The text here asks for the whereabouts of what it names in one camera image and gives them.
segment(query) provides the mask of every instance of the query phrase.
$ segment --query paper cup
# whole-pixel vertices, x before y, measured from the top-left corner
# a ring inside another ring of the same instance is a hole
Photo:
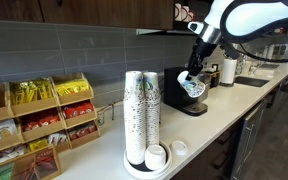
[[[205,84],[199,81],[196,77],[193,77],[190,81],[188,81],[186,80],[187,75],[188,71],[181,72],[177,77],[177,81],[181,84],[190,97],[199,97],[205,91]]]
[[[166,152],[160,145],[151,145],[145,151],[145,165],[150,170],[158,170],[166,163]]]
[[[179,3],[175,4],[175,21],[182,21],[182,5]]]
[[[182,21],[189,22],[189,7],[188,6],[182,6],[181,8],[181,14],[182,14]]]

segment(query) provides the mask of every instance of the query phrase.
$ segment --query red snack packet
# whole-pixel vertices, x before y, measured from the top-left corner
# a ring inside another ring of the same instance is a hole
[[[90,134],[90,130],[87,128],[87,127],[84,127],[84,128],[81,128],[79,130],[77,130],[76,134],[77,136],[80,138],[80,137],[83,137],[87,134]]]
[[[40,119],[38,122],[39,122],[39,124],[40,124],[40,126],[41,127],[43,127],[43,126],[47,126],[47,125],[49,125],[50,124],[50,122],[49,122],[49,120],[48,120],[49,118],[48,117],[46,117],[46,118],[43,118],[43,119]]]
[[[68,136],[70,137],[70,140],[74,140],[74,139],[77,139],[78,136],[76,134],[76,131],[71,131],[68,133]]]
[[[65,115],[66,119],[69,119],[69,118],[78,116],[78,112],[75,108],[65,107],[64,108],[64,115]]]
[[[84,106],[78,106],[76,108],[77,112],[79,115],[85,114],[86,113],[86,108]]]
[[[40,127],[39,124],[38,124],[37,122],[30,122],[30,123],[27,124],[27,126],[28,126],[31,130]]]
[[[31,130],[31,128],[26,124],[26,125],[24,125],[24,126],[22,126],[22,129],[23,129],[23,131],[25,132],[25,131],[30,131]]]
[[[93,105],[91,103],[89,103],[89,102],[85,103],[84,107],[86,109],[86,112],[94,111]]]
[[[49,117],[50,124],[53,124],[53,123],[56,123],[56,122],[59,122],[59,121],[60,121],[60,118],[58,117],[58,115]]]
[[[97,130],[95,124],[93,124],[93,123],[91,123],[88,126],[88,129],[90,130],[90,133],[95,132]]]

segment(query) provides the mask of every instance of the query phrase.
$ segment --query cable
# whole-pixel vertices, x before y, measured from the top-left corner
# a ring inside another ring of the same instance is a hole
[[[239,44],[239,45],[241,46],[241,48],[243,49],[244,52],[243,51],[239,51],[239,50],[236,50],[236,51],[241,53],[241,54],[243,54],[243,55],[249,56],[249,57],[251,57],[253,59],[264,61],[264,62],[288,63],[288,59],[267,59],[267,58],[262,58],[262,57],[255,56],[254,54],[251,54],[251,53],[247,52],[242,44]]]

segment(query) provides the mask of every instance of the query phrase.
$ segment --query cup lid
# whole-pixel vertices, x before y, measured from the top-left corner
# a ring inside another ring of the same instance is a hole
[[[183,141],[174,141],[171,146],[173,152],[177,155],[184,155],[187,153],[187,146]]]

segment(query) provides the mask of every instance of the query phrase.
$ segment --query gray tile backsplash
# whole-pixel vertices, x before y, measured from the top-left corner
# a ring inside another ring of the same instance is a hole
[[[84,72],[85,77],[90,81],[124,76],[125,63],[104,64],[98,66],[80,66],[77,68],[66,69],[67,73]]]
[[[125,48],[125,55],[127,61],[163,58],[164,46]]]
[[[163,59],[131,61],[126,66],[128,71],[155,71],[163,69]]]
[[[123,47],[123,33],[58,31],[62,49]]]
[[[0,29],[0,52],[59,49],[55,30]]]
[[[65,67],[125,62],[124,48],[63,50]]]
[[[0,76],[63,68],[60,51],[0,53]]]
[[[165,36],[125,33],[125,47],[164,46]]]
[[[196,36],[135,29],[0,21],[0,82],[84,72],[96,107],[123,99],[125,71],[163,72],[188,62]],[[212,60],[221,60],[214,53]]]

